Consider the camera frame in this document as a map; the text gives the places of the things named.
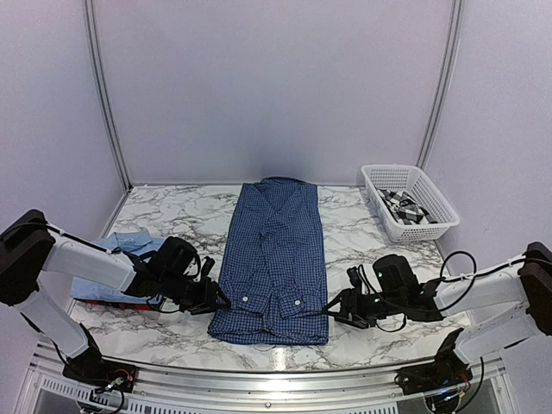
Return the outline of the blue checkered long sleeve shirt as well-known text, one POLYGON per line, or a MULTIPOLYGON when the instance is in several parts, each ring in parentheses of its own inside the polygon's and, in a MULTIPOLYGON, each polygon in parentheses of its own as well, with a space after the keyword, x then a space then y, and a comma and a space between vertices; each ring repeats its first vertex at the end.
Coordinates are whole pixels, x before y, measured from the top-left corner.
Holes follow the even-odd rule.
POLYGON ((324 345, 327 273, 318 188, 296 179, 245 184, 218 283, 230 301, 208 328, 241 345, 324 345))

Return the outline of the red black plaid shirt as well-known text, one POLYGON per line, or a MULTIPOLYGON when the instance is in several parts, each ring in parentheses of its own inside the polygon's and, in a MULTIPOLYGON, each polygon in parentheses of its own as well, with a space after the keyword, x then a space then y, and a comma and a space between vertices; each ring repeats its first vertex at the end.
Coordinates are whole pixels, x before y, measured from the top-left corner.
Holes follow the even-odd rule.
POLYGON ((77 299, 77 302, 89 305, 108 306, 121 310, 159 311, 161 309, 161 306, 165 303, 165 298, 147 298, 145 301, 142 301, 140 303, 108 302, 91 299, 77 299))

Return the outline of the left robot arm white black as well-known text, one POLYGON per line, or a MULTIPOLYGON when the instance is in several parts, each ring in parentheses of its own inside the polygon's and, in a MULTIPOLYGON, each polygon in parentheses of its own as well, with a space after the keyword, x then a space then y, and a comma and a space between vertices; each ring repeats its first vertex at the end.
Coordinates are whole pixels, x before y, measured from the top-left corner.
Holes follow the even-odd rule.
POLYGON ((133 298, 163 297, 179 312, 201 315, 230 305, 210 277, 213 266, 211 258, 200 259, 178 237, 136 254, 83 240, 49 223, 41 211, 29 210, 1 234, 1 302, 54 345, 68 371, 100 384, 115 369, 88 329, 52 300, 41 275, 82 279, 133 298))

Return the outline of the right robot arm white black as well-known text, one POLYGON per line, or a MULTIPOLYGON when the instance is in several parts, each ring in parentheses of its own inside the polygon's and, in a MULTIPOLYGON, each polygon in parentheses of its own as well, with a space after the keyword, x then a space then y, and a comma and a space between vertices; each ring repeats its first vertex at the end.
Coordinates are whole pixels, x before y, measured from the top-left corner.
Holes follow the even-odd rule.
POLYGON ((419 282, 408 260, 389 254, 373 263, 374 288, 363 266, 350 267, 350 288, 323 308, 337 322, 359 329, 401 314, 413 322, 440 322, 464 311, 508 304, 509 309, 468 329, 447 335, 427 369, 435 386, 445 386, 479 358, 532 336, 551 334, 551 252, 532 242, 519 256, 485 270, 419 282))

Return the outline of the black white plaid shirt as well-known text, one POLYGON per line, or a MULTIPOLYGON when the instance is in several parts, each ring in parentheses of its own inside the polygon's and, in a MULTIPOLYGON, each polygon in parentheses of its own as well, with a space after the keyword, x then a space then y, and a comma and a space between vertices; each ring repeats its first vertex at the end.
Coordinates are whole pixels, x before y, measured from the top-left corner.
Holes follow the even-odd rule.
POLYGON ((437 220, 407 191, 376 189, 393 219, 404 225, 436 224, 437 220))

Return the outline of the white plastic mesh basket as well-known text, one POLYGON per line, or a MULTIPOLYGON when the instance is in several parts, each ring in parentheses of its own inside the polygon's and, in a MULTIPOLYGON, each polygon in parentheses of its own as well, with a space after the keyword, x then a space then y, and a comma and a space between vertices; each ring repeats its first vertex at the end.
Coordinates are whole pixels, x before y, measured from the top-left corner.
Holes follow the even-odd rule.
POLYGON ((460 218, 418 167, 365 165, 366 195, 391 242, 431 241, 460 224, 460 218))

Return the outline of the aluminium front frame rail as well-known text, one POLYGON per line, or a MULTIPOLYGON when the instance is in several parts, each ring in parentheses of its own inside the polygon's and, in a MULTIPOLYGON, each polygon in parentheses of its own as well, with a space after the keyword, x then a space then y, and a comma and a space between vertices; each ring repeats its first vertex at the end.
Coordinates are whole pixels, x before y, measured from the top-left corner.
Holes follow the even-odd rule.
POLYGON ((404 394, 399 364, 311 372, 245 372, 165 367, 136 362, 129 392, 94 395, 94 387, 63 376, 53 345, 31 358, 17 413, 425 413, 428 402, 466 392, 464 413, 517 413, 499 358, 473 366, 468 385, 404 394))

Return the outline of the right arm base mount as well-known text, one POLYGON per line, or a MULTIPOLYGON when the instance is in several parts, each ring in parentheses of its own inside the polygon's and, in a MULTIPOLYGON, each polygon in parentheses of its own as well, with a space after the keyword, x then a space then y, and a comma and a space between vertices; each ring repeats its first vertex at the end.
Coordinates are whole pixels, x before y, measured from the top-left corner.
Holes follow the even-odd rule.
POLYGON ((397 371, 394 382, 401 388, 404 395, 411 395, 466 384, 472 378, 471 369, 462 363, 432 361, 401 367, 397 371))

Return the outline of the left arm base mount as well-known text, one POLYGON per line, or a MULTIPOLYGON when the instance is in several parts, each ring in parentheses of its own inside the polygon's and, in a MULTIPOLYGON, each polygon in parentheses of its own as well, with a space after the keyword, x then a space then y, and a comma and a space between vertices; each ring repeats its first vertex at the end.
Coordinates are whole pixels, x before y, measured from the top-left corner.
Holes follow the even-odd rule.
POLYGON ((103 358, 69 360, 63 376, 100 388, 104 391, 117 389, 132 392, 138 369, 136 366, 103 358))

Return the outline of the right aluminium corner post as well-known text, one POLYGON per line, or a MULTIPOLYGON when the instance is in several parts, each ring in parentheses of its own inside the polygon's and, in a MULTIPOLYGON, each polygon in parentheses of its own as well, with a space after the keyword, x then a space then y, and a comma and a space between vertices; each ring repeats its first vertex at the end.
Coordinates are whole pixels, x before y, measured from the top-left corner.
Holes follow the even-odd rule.
POLYGON ((432 148, 435 145, 442 110, 454 76, 455 62, 461 43, 461 26, 465 2, 454 0, 451 3, 448 32, 445 39, 445 47, 442 56, 441 69, 438 76, 437 87, 430 108, 430 114, 424 130, 422 145, 417 157, 416 166, 422 170, 429 163, 432 148))

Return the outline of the aluminium corner post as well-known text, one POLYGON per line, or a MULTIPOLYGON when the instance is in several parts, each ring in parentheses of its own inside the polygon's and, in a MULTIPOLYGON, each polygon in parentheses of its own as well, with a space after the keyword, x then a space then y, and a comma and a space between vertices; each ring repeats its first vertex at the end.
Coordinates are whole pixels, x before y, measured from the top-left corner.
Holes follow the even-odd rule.
POLYGON ((97 89, 97 97, 108 143, 115 163, 116 172, 125 192, 132 190, 133 185, 124 159, 122 145, 116 126, 116 119, 111 108, 109 89, 104 73, 104 65, 100 47, 100 36, 97 30, 95 4, 92 0, 84 0, 85 31, 90 49, 91 69, 97 89))
POLYGON ((465 2, 454 0, 451 3, 448 32, 445 39, 445 47, 442 56, 441 69, 438 76, 437 87, 430 108, 430 114, 424 130, 422 145, 417 157, 416 166, 422 170, 429 163, 432 148, 435 145, 442 110, 454 76, 455 62, 461 43, 461 26, 465 2))

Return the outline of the left aluminium corner post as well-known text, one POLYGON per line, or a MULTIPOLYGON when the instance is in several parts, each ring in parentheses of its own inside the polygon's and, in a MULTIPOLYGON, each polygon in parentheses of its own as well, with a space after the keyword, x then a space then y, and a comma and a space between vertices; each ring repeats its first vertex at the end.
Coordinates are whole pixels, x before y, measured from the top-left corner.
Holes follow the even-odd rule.
POLYGON ((133 185, 124 159, 122 145, 116 126, 116 119, 111 108, 109 89, 104 73, 104 65, 100 47, 100 36, 97 30, 95 4, 92 0, 84 0, 85 31, 90 49, 91 69, 97 89, 97 97, 108 143, 115 163, 116 172, 125 192, 132 190, 133 185))

